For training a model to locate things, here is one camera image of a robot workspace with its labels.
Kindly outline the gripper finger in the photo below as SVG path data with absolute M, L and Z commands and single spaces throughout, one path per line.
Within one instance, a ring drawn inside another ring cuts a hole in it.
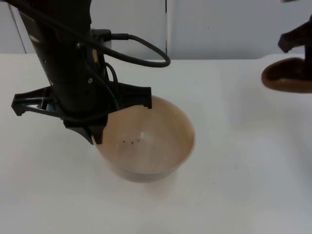
M 103 131 L 107 125 L 108 118 L 101 118 L 88 125 L 91 141 L 93 144 L 102 144 Z
M 69 129 L 71 131 L 74 131 L 84 137 L 90 144 L 94 144 L 92 140 L 92 133 L 90 129 L 87 126 L 81 125 L 79 123 L 70 122 L 67 120 L 63 121 L 63 125 L 66 129 Z

